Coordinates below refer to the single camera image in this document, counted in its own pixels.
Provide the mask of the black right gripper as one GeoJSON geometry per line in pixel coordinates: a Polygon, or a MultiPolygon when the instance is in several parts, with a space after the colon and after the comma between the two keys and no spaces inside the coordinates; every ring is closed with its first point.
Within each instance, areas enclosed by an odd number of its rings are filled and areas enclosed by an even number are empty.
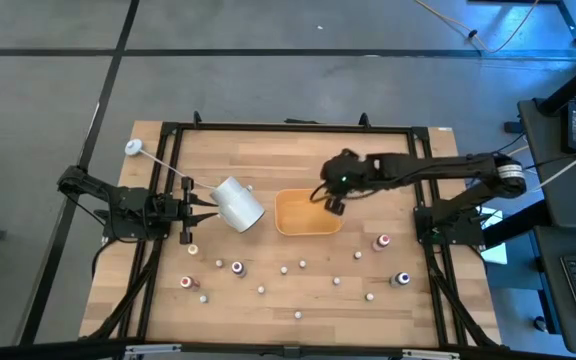
{"type": "Polygon", "coordinates": [[[320,177],[328,195],[324,208],[335,215],[344,213],[343,200],[349,193],[369,189],[368,164],[350,149],[343,149],[339,155],[326,161],[320,177]]]}

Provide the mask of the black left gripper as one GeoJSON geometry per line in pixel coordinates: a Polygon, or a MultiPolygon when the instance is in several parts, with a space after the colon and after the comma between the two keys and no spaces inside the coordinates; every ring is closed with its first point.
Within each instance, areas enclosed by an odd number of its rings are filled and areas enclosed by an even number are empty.
{"type": "Polygon", "coordinates": [[[216,213],[192,215],[192,205],[216,207],[216,204],[201,200],[192,193],[192,179],[190,177],[181,178],[181,188],[181,199],[174,199],[171,195],[165,197],[164,218],[170,222],[180,221],[182,223],[179,242],[182,245],[190,245],[192,243],[191,223],[199,224],[203,220],[216,216],[216,213]]]}

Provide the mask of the white paper cup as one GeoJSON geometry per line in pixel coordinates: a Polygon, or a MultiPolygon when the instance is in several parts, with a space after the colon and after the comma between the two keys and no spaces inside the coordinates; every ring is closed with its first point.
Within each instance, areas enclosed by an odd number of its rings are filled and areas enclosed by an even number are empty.
{"type": "Polygon", "coordinates": [[[265,214],[265,209],[234,177],[228,177],[210,193],[218,207],[219,216],[237,232],[243,233],[254,226],[265,214]]]}

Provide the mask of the yellow plastic bin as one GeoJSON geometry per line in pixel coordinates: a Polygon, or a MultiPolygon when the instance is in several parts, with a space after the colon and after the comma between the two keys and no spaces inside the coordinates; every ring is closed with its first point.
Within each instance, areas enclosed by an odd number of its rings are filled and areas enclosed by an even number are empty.
{"type": "Polygon", "coordinates": [[[342,227],[340,217],[310,201],[312,189],[284,189],[275,197],[275,225],[286,236],[331,235],[342,227]]]}

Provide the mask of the white paper sheet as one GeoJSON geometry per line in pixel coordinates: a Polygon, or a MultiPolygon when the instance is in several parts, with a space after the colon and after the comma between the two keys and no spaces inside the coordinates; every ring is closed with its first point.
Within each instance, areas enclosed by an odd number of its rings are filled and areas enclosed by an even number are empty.
{"type": "MultiPolygon", "coordinates": [[[[481,229],[485,230],[488,227],[495,225],[503,220],[503,212],[498,209],[480,206],[478,208],[480,215],[485,219],[481,222],[481,229]]],[[[508,263],[506,245],[504,243],[496,245],[495,247],[487,247],[486,245],[479,245],[477,247],[479,254],[482,256],[486,263],[506,265],[508,263]]]]}

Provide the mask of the black desk leg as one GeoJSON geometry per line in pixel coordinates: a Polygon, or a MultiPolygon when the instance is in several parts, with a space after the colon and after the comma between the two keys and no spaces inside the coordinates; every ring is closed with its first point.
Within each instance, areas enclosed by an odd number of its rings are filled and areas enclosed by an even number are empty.
{"type": "Polygon", "coordinates": [[[551,224],[552,220],[546,202],[541,200],[484,229],[484,245],[492,248],[531,231],[535,226],[551,224]]]}

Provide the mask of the black rig crossbar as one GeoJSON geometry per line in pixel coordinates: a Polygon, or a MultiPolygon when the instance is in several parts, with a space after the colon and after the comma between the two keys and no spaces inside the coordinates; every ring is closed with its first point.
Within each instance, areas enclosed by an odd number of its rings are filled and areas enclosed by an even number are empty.
{"type": "MultiPolygon", "coordinates": [[[[303,345],[253,345],[217,343],[144,343],[138,338],[84,339],[69,342],[26,344],[0,347],[0,360],[99,360],[124,356],[125,347],[140,344],[181,344],[175,353],[226,353],[274,355],[297,359],[306,356],[366,356],[400,358],[403,349],[398,347],[354,346],[303,346],[303,345]]],[[[576,357],[514,351],[506,347],[475,347],[446,345],[428,350],[459,353],[461,360],[576,360],[576,357]]]]}

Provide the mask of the dark grey desk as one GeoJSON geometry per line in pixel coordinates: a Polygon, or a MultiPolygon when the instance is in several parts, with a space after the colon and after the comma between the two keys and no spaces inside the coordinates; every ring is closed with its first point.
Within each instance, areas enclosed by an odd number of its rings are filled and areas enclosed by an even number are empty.
{"type": "Polygon", "coordinates": [[[559,333],[567,349],[576,353],[576,304],[561,263],[563,256],[576,255],[576,229],[539,226],[534,236],[559,333]]]}
{"type": "MultiPolygon", "coordinates": [[[[519,115],[541,181],[545,181],[575,159],[561,151],[561,117],[545,116],[533,100],[518,103],[519,115]]],[[[576,165],[541,188],[552,222],[576,227],[576,165]]]]}

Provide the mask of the silver metal bracket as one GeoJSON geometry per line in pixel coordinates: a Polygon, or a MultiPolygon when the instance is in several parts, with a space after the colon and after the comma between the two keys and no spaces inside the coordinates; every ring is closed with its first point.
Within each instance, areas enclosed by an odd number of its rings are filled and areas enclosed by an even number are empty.
{"type": "Polygon", "coordinates": [[[428,349],[403,349],[401,359],[413,360],[461,360],[459,353],[428,350],[428,349]]]}
{"type": "Polygon", "coordinates": [[[181,352],[183,346],[181,344],[140,344],[129,345],[125,347],[125,356],[145,356],[152,354],[167,354],[181,352]]]}

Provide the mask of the black desk post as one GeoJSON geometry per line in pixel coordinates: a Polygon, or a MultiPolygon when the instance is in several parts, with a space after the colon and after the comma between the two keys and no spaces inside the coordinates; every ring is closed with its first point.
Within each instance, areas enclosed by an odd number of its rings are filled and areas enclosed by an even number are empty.
{"type": "Polygon", "coordinates": [[[552,95],[541,101],[537,109],[544,115],[551,115],[576,97],[576,75],[562,85],[552,95]]]}

